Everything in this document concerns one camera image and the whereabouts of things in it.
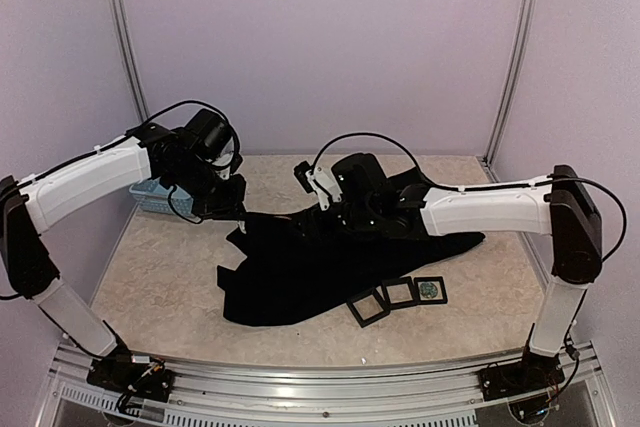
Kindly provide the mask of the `black garment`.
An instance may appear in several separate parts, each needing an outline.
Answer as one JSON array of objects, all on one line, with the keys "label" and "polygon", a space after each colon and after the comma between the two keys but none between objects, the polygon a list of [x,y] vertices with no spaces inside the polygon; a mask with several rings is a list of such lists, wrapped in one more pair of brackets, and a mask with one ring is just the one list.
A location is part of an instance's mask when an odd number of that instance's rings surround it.
[{"label": "black garment", "polygon": [[[399,188],[421,175],[411,168],[387,178]],[[384,280],[465,254],[485,239],[481,232],[469,232],[424,240],[361,240],[327,229],[320,212],[318,205],[284,215],[250,212],[247,232],[236,228],[227,236],[245,256],[234,270],[217,268],[227,321],[249,327],[294,325]]]}]

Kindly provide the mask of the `green round brooch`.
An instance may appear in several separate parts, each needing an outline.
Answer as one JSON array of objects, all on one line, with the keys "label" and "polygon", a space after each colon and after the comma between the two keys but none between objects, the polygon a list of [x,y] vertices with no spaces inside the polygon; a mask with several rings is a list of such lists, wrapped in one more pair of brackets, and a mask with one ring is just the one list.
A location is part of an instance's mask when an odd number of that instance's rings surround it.
[{"label": "green round brooch", "polygon": [[433,282],[423,282],[419,285],[420,295],[424,299],[436,299],[439,297],[439,287]]}]

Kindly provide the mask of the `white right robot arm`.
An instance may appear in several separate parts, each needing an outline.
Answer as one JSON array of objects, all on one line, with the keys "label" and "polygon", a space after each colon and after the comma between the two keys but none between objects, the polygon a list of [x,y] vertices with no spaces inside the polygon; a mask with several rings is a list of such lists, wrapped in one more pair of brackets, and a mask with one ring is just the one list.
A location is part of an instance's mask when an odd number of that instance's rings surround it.
[{"label": "white right robot arm", "polygon": [[582,305],[602,271],[602,219],[569,165],[512,183],[437,185],[419,178],[392,187],[381,168],[357,162],[344,169],[313,168],[306,175],[323,212],[340,228],[386,238],[424,239],[458,233],[512,233],[546,237],[553,265],[539,313],[526,343],[529,353],[513,366],[511,380],[535,389],[551,371]]}]

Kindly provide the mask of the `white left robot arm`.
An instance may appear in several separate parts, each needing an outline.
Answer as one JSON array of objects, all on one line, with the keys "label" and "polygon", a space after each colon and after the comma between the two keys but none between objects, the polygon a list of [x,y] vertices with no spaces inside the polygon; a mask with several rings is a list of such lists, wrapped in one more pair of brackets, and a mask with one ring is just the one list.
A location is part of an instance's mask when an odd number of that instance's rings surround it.
[{"label": "white left robot arm", "polygon": [[236,220],[243,209],[245,179],[240,141],[231,124],[199,112],[186,125],[151,122],[134,127],[48,171],[1,182],[1,259],[14,293],[49,318],[82,350],[103,358],[102,377],[121,392],[140,381],[137,365],[114,352],[117,339],[65,279],[46,242],[103,199],[140,182],[156,180],[191,199],[185,220]]}]

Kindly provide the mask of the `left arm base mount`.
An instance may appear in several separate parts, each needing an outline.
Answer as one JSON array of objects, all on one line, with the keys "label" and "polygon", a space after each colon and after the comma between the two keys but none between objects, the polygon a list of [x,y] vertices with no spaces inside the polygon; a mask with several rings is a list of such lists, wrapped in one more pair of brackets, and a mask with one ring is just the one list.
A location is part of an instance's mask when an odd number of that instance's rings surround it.
[{"label": "left arm base mount", "polygon": [[124,415],[141,407],[133,400],[169,401],[175,373],[164,360],[146,354],[135,354],[115,335],[115,348],[108,354],[93,355],[86,382],[119,397],[114,409]]}]

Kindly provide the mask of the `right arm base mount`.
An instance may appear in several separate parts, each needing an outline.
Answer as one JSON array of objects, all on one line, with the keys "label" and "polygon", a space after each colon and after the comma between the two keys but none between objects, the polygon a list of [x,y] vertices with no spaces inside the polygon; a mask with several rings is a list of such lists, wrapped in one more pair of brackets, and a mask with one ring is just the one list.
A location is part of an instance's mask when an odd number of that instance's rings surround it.
[{"label": "right arm base mount", "polygon": [[572,383],[580,365],[580,352],[568,342],[563,353],[574,362],[574,370],[565,377],[560,355],[545,357],[526,346],[519,360],[505,364],[489,364],[477,374],[484,401],[493,401],[554,388],[550,401],[557,399]]}]

